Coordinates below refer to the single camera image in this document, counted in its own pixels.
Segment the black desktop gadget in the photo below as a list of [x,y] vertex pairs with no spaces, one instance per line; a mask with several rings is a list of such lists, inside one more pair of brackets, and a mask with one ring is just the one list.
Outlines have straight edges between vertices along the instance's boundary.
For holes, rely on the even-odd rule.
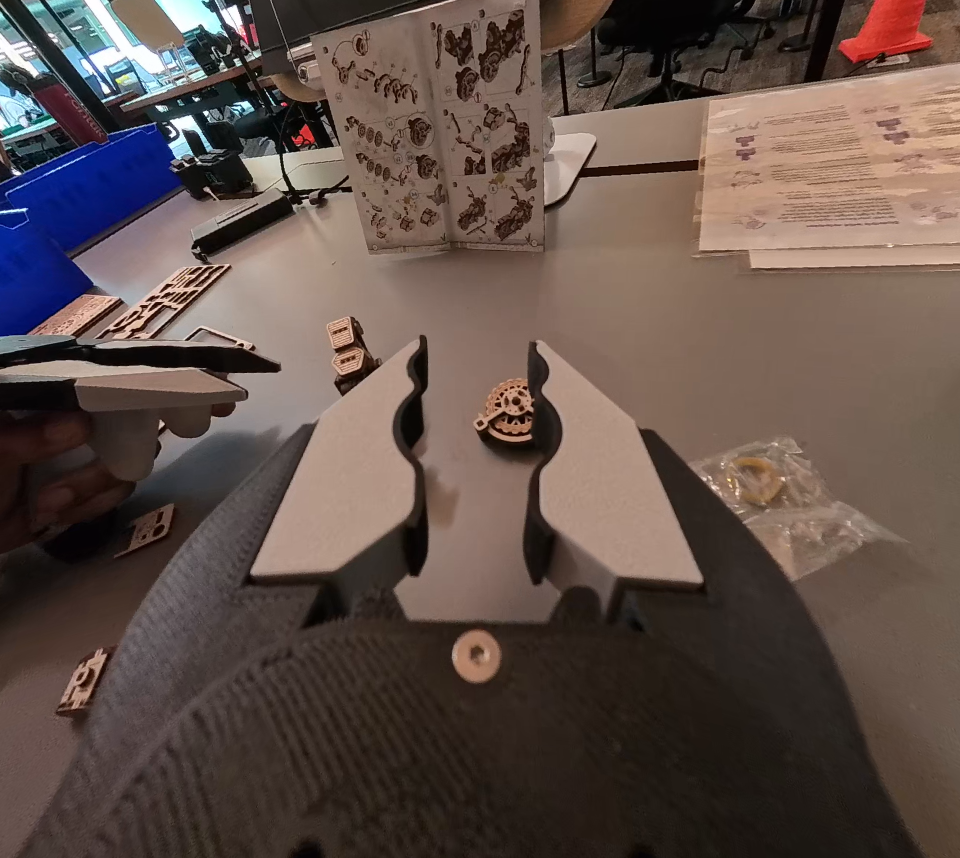
[[218,149],[175,158],[171,173],[195,200],[240,200],[257,193],[255,181],[238,152]]

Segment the white paper sheet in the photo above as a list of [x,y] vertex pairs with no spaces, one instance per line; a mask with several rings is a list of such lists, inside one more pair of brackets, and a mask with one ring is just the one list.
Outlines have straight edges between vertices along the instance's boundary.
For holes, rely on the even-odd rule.
[[883,268],[959,268],[959,244],[759,249],[749,251],[756,271],[846,271]]

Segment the light wooden part sheet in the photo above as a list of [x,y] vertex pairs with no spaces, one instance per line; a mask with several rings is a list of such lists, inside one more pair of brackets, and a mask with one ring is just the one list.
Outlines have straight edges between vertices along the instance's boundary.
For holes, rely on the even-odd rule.
[[96,339],[158,338],[231,269],[230,264],[197,264],[179,268],[104,327]]

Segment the wooden frame piece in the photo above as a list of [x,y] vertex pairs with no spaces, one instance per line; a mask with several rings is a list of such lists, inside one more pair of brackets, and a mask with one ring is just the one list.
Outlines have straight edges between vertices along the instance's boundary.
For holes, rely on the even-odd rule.
[[256,351],[256,346],[243,338],[228,334],[210,326],[199,325],[184,339],[185,342],[215,348],[236,348],[245,351]]

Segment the black power brick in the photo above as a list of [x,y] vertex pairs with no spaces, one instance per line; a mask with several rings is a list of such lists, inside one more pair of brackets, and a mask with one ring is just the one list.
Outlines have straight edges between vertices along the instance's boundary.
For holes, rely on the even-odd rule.
[[207,263],[210,256],[294,213],[294,206],[282,191],[260,192],[195,226],[191,230],[191,252]]

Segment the wooden gear wheel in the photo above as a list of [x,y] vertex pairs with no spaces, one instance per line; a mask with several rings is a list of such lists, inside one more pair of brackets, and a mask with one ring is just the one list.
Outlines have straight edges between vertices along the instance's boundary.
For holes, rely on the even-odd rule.
[[486,396],[472,427],[486,447],[544,456],[534,434],[535,402],[528,379],[516,377],[497,384]]

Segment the clear plastic parts bag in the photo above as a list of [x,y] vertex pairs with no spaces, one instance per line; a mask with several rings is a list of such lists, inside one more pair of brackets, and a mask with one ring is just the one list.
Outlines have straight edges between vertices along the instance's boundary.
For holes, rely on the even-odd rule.
[[792,582],[876,542],[906,540],[838,500],[792,437],[696,459],[691,469],[750,530]]

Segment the white monitor stand base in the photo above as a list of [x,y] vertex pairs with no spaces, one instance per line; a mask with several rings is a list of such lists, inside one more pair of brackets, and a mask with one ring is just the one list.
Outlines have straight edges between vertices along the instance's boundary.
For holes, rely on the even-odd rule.
[[543,158],[543,204],[549,209],[570,194],[596,148],[589,132],[559,134]]

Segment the person's left hand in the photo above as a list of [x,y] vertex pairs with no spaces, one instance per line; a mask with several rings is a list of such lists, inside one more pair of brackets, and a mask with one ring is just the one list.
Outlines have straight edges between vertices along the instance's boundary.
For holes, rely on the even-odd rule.
[[87,446],[83,411],[2,412],[1,552],[33,543],[50,527],[68,528],[112,512],[135,491],[99,458],[66,469],[63,458]]

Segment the black office chair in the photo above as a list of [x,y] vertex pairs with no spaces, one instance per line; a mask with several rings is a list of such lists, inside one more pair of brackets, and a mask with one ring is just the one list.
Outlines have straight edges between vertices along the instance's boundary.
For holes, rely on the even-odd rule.
[[709,45],[726,24],[738,21],[756,0],[613,0],[596,24],[597,41],[620,52],[625,65],[629,52],[648,53],[651,89],[618,102],[633,108],[720,95],[719,91],[678,80],[675,65],[681,53]]

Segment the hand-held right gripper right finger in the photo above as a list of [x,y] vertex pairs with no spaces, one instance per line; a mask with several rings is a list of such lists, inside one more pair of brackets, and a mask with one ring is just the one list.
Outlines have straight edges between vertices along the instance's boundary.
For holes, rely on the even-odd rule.
[[634,590],[699,592],[705,579],[637,422],[545,341],[530,343],[533,440],[527,574],[585,588],[613,619]]

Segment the small flat wooden part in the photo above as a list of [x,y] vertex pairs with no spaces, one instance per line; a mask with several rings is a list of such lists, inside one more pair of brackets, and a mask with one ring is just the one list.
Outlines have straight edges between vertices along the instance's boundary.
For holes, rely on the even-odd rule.
[[58,717],[75,717],[90,709],[115,647],[99,647],[78,661],[55,708]]
[[176,505],[163,504],[137,518],[126,529],[125,544],[113,558],[120,559],[165,539],[173,526]]

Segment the blue plastic bin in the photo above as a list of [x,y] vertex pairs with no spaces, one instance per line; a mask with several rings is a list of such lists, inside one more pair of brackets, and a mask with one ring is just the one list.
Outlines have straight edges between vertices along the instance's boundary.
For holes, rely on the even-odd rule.
[[92,288],[71,254],[183,191],[173,161],[148,124],[2,182],[2,335],[32,331]]

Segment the laminated instruction sheet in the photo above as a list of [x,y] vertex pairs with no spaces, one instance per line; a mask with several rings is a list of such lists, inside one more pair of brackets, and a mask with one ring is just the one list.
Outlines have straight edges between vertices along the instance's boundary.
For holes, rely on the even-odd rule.
[[959,243],[959,68],[712,98],[703,254]]

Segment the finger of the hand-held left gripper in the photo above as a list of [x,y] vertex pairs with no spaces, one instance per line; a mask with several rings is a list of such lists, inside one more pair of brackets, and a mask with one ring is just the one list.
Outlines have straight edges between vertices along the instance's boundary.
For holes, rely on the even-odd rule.
[[66,374],[66,367],[88,364],[107,368],[147,367],[199,369],[226,374],[279,373],[282,365],[240,346],[210,345],[185,340],[90,339],[74,336],[3,336],[2,372],[51,367]]
[[1,376],[4,411],[89,415],[88,446],[125,482],[152,471],[161,423],[198,438],[214,407],[247,398],[242,386],[203,369],[2,369]]

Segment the folded assembly instruction booklet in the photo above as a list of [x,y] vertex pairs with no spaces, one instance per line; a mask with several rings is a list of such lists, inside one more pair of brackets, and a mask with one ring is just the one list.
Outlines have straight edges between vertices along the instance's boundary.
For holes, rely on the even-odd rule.
[[368,253],[546,247],[541,0],[314,35]]

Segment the dark wooden part sheet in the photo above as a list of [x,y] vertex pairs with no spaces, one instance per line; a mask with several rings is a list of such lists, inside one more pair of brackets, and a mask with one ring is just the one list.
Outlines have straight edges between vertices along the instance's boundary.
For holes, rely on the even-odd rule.
[[81,295],[30,330],[27,334],[40,337],[77,337],[117,311],[123,301],[119,297],[87,293]]

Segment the grey desk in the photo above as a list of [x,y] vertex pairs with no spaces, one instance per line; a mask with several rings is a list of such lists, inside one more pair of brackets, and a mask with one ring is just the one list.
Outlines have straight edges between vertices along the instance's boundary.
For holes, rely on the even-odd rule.
[[338,400],[328,322],[373,354],[428,340],[429,552],[396,589],[414,620],[540,621],[556,600],[522,556],[534,455],[482,443],[493,386],[544,340],[693,461],[794,438],[842,502],[898,536],[797,586],[846,679],[882,779],[929,856],[958,856],[958,271],[752,271],[695,256],[701,101],[561,118],[589,132],[586,177],[546,215],[542,253],[374,256],[350,194],[236,244],[231,269],[164,332],[255,345],[282,371],[202,438],[163,436],[121,521],[175,504],[167,537],[76,564],[2,558],[2,856],[60,784],[81,718],[55,712],[79,660],[118,644],[197,525]]

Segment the wooden motorcycle model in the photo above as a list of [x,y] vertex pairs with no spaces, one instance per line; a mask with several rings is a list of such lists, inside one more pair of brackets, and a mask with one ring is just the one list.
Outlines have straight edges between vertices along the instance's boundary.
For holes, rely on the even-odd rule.
[[378,370],[382,359],[374,357],[367,347],[364,329],[356,317],[348,315],[331,321],[326,331],[334,352],[331,360],[334,385],[338,393],[345,396]]

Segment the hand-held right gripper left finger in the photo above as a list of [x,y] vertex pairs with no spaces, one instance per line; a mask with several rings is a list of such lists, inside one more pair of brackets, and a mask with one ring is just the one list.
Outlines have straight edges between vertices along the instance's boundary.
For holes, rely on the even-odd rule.
[[251,564],[258,586],[315,585],[340,611],[421,575],[429,525],[425,335],[409,341],[318,418]]

